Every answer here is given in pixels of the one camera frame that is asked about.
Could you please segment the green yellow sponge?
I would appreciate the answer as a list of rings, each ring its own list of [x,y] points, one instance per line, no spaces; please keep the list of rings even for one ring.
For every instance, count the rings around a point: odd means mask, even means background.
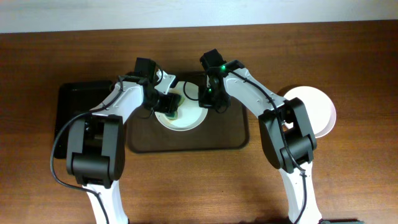
[[[181,95],[172,95],[170,110],[169,113],[166,114],[168,119],[176,120],[178,118],[178,107],[183,103],[183,101],[184,98]]]

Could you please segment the white plate top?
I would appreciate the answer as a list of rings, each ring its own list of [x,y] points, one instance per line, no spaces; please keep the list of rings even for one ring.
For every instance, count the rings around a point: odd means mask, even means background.
[[[176,93],[184,98],[183,103],[178,107],[178,118],[170,120],[165,114],[155,112],[157,120],[166,128],[172,131],[188,131],[200,125],[206,118],[208,110],[199,107],[198,101],[190,100],[185,96],[188,94],[190,98],[198,98],[198,86],[196,84],[187,82],[178,82],[177,85],[170,90],[171,93]]]

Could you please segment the white plate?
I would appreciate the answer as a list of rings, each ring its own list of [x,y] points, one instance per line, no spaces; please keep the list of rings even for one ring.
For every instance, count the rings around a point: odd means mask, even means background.
[[[166,128],[172,131],[188,131],[200,125],[206,118],[208,110],[199,107],[198,101],[190,100],[185,96],[188,94],[190,98],[198,98],[198,86],[196,84],[187,82],[178,82],[177,85],[170,90],[171,93],[176,93],[184,98],[183,103],[178,107],[178,118],[170,120],[165,114],[155,112],[157,120]]]
[[[329,134],[336,123],[336,108],[329,96],[311,86],[298,86],[289,90],[284,98],[299,98],[305,105],[315,137]]]

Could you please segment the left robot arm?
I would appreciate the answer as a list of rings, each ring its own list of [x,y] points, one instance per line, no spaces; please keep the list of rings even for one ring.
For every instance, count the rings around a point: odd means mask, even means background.
[[[112,92],[91,110],[72,118],[68,129],[67,172],[77,190],[89,196],[97,223],[129,223],[119,180],[125,165],[124,124],[141,106],[156,112],[176,111],[177,78],[161,70],[120,77]]]

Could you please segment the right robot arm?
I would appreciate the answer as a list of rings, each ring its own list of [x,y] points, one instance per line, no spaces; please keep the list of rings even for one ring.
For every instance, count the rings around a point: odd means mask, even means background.
[[[217,110],[231,97],[241,102],[259,122],[268,162],[282,177],[291,223],[321,223],[312,181],[317,140],[304,103],[287,100],[258,82],[239,61],[201,58],[208,87],[200,88],[200,105]]]

